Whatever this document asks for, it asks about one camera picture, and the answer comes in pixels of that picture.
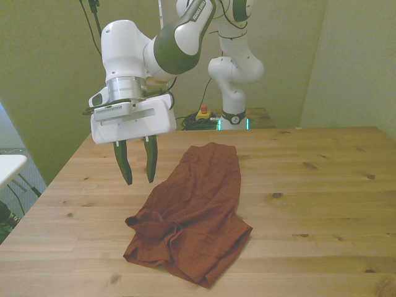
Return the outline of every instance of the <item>wood grain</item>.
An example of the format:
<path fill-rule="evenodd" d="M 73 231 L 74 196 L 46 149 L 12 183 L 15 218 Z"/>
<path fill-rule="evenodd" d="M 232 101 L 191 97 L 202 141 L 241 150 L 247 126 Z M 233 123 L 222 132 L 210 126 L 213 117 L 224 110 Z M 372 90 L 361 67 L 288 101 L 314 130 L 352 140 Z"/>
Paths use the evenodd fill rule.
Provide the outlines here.
<path fill-rule="evenodd" d="M 127 263 L 124 220 L 191 146 L 235 145 L 237 214 L 251 238 L 212 289 Z M 374 127 L 179 131 L 158 137 L 154 183 L 141 140 L 127 186 L 91 138 L 0 246 L 0 296 L 395 296 L 396 144 Z"/>

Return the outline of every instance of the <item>red cloth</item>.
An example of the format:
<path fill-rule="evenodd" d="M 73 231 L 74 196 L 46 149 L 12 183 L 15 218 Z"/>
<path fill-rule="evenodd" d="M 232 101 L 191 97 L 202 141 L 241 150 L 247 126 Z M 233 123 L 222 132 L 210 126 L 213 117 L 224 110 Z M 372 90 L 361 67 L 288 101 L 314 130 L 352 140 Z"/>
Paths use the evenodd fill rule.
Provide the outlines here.
<path fill-rule="evenodd" d="M 126 219 L 136 231 L 124 257 L 209 288 L 231 265 L 252 227 L 235 214 L 241 173 L 235 147 L 190 147 L 169 178 Z"/>

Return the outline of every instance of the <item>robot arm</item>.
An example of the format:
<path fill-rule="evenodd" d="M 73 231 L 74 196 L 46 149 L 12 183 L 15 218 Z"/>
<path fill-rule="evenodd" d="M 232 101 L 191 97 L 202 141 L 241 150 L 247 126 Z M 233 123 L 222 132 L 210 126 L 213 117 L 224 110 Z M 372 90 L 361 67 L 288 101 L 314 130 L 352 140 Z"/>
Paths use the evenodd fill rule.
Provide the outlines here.
<path fill-rule="evenodd" d="M 89 99 L 92 137 L 97 144 L 114 143 L 128 184 L 132 183 L 132 172 L 126 158 L 126 140 L 144 139 L 147 176 L 152 182 L 157 162 L 155 136 L 176 130 L 172 96 L 162 93 L 149 98 L 146 79 L 167 82 L 194 68 L 212 19 L 219 22 L 222 49 L 230 57 L 211 62 L 209 73 L 218 82 L 224 102 L 233 100 L 230 106 L 237 103 L 237 109 L 225 107 L 224 111 L 244 110 L 244 98 L 239 95 L 243 91 L 232 81 L 252 82 L 262 75 L 260 66 L 252 74 L 258 60 L 244 36 L 252 0 L 178 0 L 177 8 L 181 18 L 166 25 L 153 40 L 130 20 L 112 22 L 101 34 L 106 87 Z"/>

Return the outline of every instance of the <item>cable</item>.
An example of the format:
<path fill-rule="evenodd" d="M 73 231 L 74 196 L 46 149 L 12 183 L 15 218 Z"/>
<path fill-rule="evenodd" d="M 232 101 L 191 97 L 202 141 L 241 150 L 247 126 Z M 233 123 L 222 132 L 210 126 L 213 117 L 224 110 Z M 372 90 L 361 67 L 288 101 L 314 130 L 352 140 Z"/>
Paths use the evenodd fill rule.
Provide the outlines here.
<path fill-rule="evenodd" d="M 171 86 L 166 90 L 166 92 L 167 92 L 167 91 L 170 91 L 171 88 L 173 88 L 174 84 L 176 83 L 176 79 L 178 79 L 178 78 L 177 78 L 177 77 L 174 78 L 173 83 L 172 83 Z"/>
<path fill-rule="evenodd" d="M 206 88 L 205 88 L 205 91 L 204 91 L 204 96 L 202 96 L 202 100 L 200 101 L 200 105 L 199 105 L 198 110 L 200 110 L 200 107 L 201 107 L 202 103 L 204 102 L 206 90 L 208 89 L 208 86 L 209 86 L 209 83 L 210 83 L 211 80 L 212 80 L 212 78 L 209 78 L 209 81 L 208 81 L 208 83 L 206 84 Z"/>
<path fill-rule="evenodd" d="M 217 127 L 218 121 L 212 121 L 209 119 L 199 119 L 196 121 L 197 113 L 190 114 L 188 116 L 184 116 L 184 120 L 181 122 L 181 126 L 183 127 L 183 131 L 191 131 L 191 130 L 215 130 Z M 212 118 L 216 117 L 214 113 L 211 113 L 210 116 Z"/>
<path fill-rule="evenodd" d="M 84 5 L 82 4 L 82 0 L 79 0 L 79 1 L 80 1 L 82 10 L 84 11 L 85 18 L 87 19 L 87 22 L 88 22 L 88 26 L 89 26 L 89 30 L 90 30 L 90 32 L 91 32 L 93 44 L 95 45 L 95 47 L 97 48 L 97 51 L 98 51 L 99 55 L 101 56 L 101 52 L 100 52 L 100 50 L 99 50 L 99 48 L 98 48 L 98 46 L 97 46 L 97 43 L 96 43 L 96 41 L 95 41 L 95 37 L 93 37 L 92 27 L 91 27 L 91 23 L 89 22 L 87 12 L 85 11 L 85 7 L 84 7 Z"/>
<path fill-rule="evenodd" d="M 88 0 L 89 7 L 91 8 L 91 12 L 93 13 L 93 16 L 95 18 L 95 22 L 97 23 L 97 29 L 99 31 L 99 36 L 101 37 L 101 28 L 100 28 L 100 23 L 98 19 L 98 9 L 97 6 L 99 6 L 99 0 Z"/>
<path fill-rule="evenodd" d="M 21 152 L 22 150 L 19 148 L 15 149 L 15 150 L 11 150 L 10 152 L 7 152 L 6 150 L 0 150 L 0 152 L 3 152 L 3 153 L 12 153 L 12 152 L 16 152 L 16 151 Z"/>
<path fill-rule="evenodd" d="M 235 28 L 241 29 L 241 30 L 242 30 L 242 29 L 245 29 L 245 28 L 247 27 L 247 25 L 248 25 L 247 22 L 246 22 L 245 26 L 239 27 L 239 26 L 235 25 L 232 21 L 230 21 L 230 19 L 229 19 L 229 18 L 227 17 L 227 15 L 226 15 L 226 11 L 225 11 L 225 8 L 224 8 L 223 1 L 222 1 L 222 0 L 219 0 L 219 2 L 220 2 L 220 4 L 222 5 L 225 19 L 226 19 L 230 24 L 232 24 L 232 26 L 234 26 Z"/>

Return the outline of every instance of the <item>floor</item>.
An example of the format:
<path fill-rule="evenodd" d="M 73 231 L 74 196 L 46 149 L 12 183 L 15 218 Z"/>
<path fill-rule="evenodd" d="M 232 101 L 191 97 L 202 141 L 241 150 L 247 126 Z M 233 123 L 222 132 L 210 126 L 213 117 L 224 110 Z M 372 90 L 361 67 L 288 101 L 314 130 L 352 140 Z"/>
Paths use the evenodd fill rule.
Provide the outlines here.
<path fill-rule="evenodd" d="M 43 178 L 41 177 L 40 173 L 37 170 L 37 167 L 35 166 L 32 158 L 30 157 L 25 148 L 0 148 L 0 153 L 3 155 L 25 155 L 28 158 L 29 163 L 26 169 L 21 172 L 21 175 L 40 193 L 42 193 L 46 189 L 46 184 L 44 183 Z M 19 196 L 22 207 L 24 208 L 25 213 L 27 213 L 32 205 L 37 201 L 38 197 L 19 176 L 16 177 L 15 180 L 19 184 L 21 184 L 26 189 L 26 191 L 24 191 L 14 183 L 10 183 L 9 185 L 12 190 Z M 24 216 L 22 210 L 20 209 L 17 198 L 8 187 L 0 192 L 0 200 L 3 201 L 11 210 L 11 212 L 16 214 L 19 218 L 22 218 Z"/>

